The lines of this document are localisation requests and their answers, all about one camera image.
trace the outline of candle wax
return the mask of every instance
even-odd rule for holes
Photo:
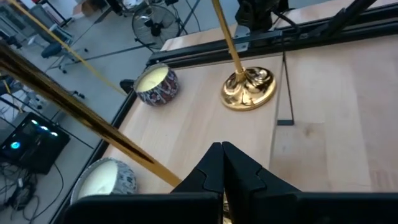
[[[113,161],[99,165],[84,181],[78,198],[110,194],[118,177],[118,165]]]
[[[153,89],[164,80],[168,72],[169,68],[167,67],[156,68],[151,71],[139,81],[137,91],[142,92]]]

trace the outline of wooden table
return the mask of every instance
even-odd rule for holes
[[[396,1],[378,1],[374,6],[392,2]],[[288,16],[306,22],[332,16],[348,4],[335,0]],[[169,40],[163,50],[217,39],[222,39],[221,31],[208,30]],[[212,141],[231,141],[302,190],[396,191],[397,48],[395,35],[288,52],[296,125],[278,127],[274,144],[275,119],[287,116],[290,109],[285,80],[279,82],[280,94],[262,108],[229,111],[218,101],[221,83],[231,73],[232,65],[226,63],[177,70],[183,86],[180,96],[160,108],[136,101],[120,130],[180,178]],[[266,67],[280,80],[280,56],[244,63]],[[245,121],[231,122],[238,117]],[[241,136],[236,130],[247,130],[246,121],[253,122],[255,131]],[[112,146],[104,156],[130,164],[143,193],[172,189]]]

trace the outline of round gold base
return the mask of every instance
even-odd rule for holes
[[[233,73],[223,85],[223,104],[236,111],[248,111],[267,103],[274,96],[277,84],[274,74],[261,67],[245,69],[243,80],[236,79]]]

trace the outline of gray floor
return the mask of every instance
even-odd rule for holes
[[[323,2],[325,0],[295,0],[291,1],[291,7],[304,7],[309,4]],[[189,0],[192,6],[197,4],[195,14],[200,22],[202,30],[218,27],[216,14],[211,1]],[[221,0],[222,7],[228,23],[235,23],[234,15],[238,9],[238,2]],[[185,1],[176,4],[181,20],[186,22],[188,33],[198,32],[198,26],[193,16],[187,20],[189,8]],[[131,28],[132,17],[119,17],[111,12],[102,22],[94,24],[99,18],[100,12],[89,18],[81,18],[72,23],[68,30],[75,35],[76,42],[73,48],[85,47],[88,53],[82,53],[83,58],[88,58],[88,63],[95,67],[100,74],[112,84],[118,86],[122,79],[136,79],[143,71],[151,52],[134,41]],[[21,54],[32,63],[45,71],[50,77],[59,82],[68,90],[77,90],[86,95],[83,101],[88,107],[96,111],[105,120],[110,122],[125,99],[125,96],[116,92],[102,81],[96,78],[82,63],[71,64],[67,67],[67,74],[63,74],[57,68],[52,68],[57,59],[42,59],[40,47],[26,47]],[[66,148],[58,157],[56,164],[64,179],[64,187],[56,202],[36,219],[36,223],[48,223],[56,211],[64,196],[72,187],[78,173],[85,165],[96,147],[100,138],[87,130],[73,118],[66,116],[60,121],[61,126],[78,136],[87,145],[72,138]],[[36,194],[40,197],[38,211],[41,212],[55,198],[61,188],[61,180],[57,170],[53,167],[48,175],[39,177]],[[26,214],[31,217],[36,202],[31,202]],[[0,212],[0,223],[28,223],[22,217],[21,212],[16,212],[11,220],[11,209]]]

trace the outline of electric fan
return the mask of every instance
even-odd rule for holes
[[[132,29],[139,42],[153,49],[161,49],[166,40],[178,35],[180,25],[168,9],[149,5],[136,11]]]

